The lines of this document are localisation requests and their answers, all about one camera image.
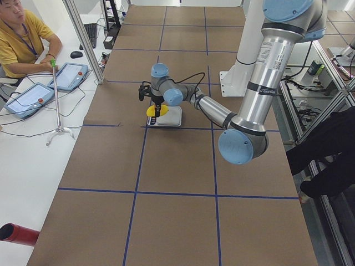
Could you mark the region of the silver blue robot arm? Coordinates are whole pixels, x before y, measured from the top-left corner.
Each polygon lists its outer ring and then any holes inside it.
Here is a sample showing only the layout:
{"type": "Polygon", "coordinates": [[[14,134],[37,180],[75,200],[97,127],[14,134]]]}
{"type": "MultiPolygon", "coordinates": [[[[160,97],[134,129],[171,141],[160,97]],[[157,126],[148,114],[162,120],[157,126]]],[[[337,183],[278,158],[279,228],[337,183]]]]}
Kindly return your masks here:
{"type": "Polygon", "coordinates": [[[189,102],[224,129],[218,140],[222,157],[242,165],[261,156],[268,147],[264,122],[296,43],[318,40],[326,29],[326,1],[264,1],[263,36],[255,68],[239,112],[235,114],[201,92],[197,85],[179,85],[163,63],[151,68],[151,84],[140,86],[139,99],[152,99],[146,114],[161,117],[171,106],[189,102]]]}

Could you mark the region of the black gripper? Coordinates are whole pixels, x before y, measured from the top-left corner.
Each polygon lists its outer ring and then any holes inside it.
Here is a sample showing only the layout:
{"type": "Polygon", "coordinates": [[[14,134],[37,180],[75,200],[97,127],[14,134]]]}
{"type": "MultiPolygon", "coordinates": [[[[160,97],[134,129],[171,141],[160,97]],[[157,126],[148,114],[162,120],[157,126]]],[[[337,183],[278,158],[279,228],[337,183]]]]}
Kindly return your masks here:
{"type": "Polygon", "coordinates": [[[152,94],[151,100],[154,103],[154,115],[155,117],[159,117],[161,113],[161,104],[164,102],[164,97],[152,94]]]}

